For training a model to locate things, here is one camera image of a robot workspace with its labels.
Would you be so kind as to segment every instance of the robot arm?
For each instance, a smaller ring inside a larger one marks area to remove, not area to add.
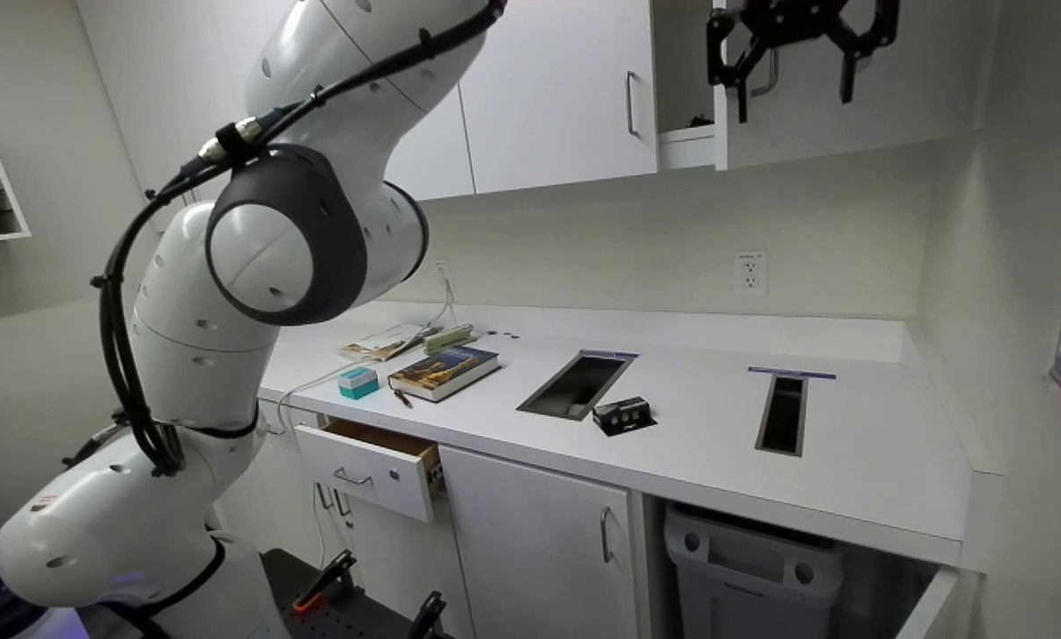
[[[120,238],[104,352],[130,435],[58,475],[0,530],[4,584],[42,606],[109,604],[169,636],[274,636],[253,552],[210,539],[213,500],[263,445],[256,396],[279,326],[373,303],[426,251],[421,209],[382,172],[466,74],[504,0],[298,0],[223,127]],[[138,229],[190,186],[149,261],[130,325],[120,271]]]

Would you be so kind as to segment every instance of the cabinet handle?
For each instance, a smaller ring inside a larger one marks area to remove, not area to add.
[[[334,506],[326,506],[326,495],[323,495],[323,486],[314,484],[314,500],[320,500],[320,509],[323,512],[331,512]]]
[[[636,93],[631,93],[636,86],[637,86],[637,74],[629,73],[629,74],[624,74],[629,135],[631,135],[631,140],[642,140],[642,131],[636,127]]]
[[[602,558],[602,566],[615,561],[615,552],[610,552],[610,539],[606,539],[606,519],[610,519],[610,509],[602,509],[602,515],[598,515],[598,558]]]
[[[351,475],[345,465],[336,474],[331,474],[334,481],[342,484],[351,484],[351,486],[375,486],[375,475]]]

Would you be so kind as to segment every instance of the white cabinet door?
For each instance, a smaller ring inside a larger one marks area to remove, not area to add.
[[[216,10],[190,0],[77,0],[77,10],[138,186],[161,190],[219,123],[240,119]]]
[[[441,452],[475,639],[636,639],[629,495]]]
[[[478,193],[651,175],[650,0],[511,0],[460,100]]]
[[[397,141],[386,165],[386,180],[411,199],[455,199],[475,193],[456,90]]]

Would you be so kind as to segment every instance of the book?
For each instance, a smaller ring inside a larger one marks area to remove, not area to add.
[[[475,381],[499,370],[495,352],[478,352],[466,346],[450,346],[431,352],[421,361],[411,361],[386,375],[386,387],[421,397],[421,400],[442,400],[456,396],[460,387],[472,387]]]

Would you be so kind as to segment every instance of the white countertop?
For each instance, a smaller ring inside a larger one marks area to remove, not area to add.
[[[478,349],[499,355],[499,373],[442,404],[403,410],[386,390],[360,400],[336,396],[334,373],[346,365],[342,346],[431,313],[373,304],[320,330],[292,330],[278,346],[263,397],[959,566],[972,465],[903,325],[456,308],[456,320],[495,330]],[[659,428],[602,438],[591,420],[517,411],[579,349],[636,352],[602,400],[637,396],[651,400]],[[386,375],[414,360],[421,352],[373,370]],[[757,452],[770,381],[750,365],[836,373],[808,381],[803,459]]]

